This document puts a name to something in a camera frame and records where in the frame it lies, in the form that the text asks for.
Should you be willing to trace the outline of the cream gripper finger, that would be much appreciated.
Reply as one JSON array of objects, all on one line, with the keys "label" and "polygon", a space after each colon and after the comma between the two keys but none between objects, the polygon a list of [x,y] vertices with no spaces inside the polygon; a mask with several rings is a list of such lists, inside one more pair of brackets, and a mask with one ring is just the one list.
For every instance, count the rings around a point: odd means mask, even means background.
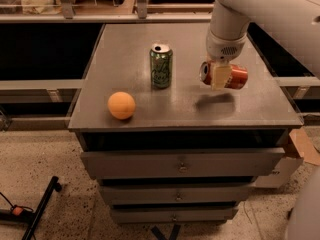
[{"label": "cream gripper finger", "polygon": [[232,71],[229,63],[213,63],[211,65],[211,88],[213,90],[223,89],[228,82]]}]

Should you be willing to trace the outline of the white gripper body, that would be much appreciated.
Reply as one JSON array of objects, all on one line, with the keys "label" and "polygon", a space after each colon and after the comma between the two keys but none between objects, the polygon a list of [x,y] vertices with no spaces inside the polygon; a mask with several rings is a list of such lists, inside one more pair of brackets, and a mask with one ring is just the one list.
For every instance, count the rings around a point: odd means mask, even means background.
[{"label": "white gripper body", "polygon": [[217,37],[208,30],[206,36],[206,51],[212,61],[230,62],[237,58],[244,47],[247,35],[235,40]]}]

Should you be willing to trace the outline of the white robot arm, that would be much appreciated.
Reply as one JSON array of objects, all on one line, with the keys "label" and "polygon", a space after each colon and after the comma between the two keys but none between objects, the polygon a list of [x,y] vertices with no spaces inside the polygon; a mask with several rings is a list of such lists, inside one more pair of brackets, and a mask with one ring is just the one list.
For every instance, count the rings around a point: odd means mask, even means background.
[{"label": "white robot arm", "polygon": [[316,77],[320,77],[320,0],[215,0],[206,49],[227,64],[242,51],[256,23]]}]

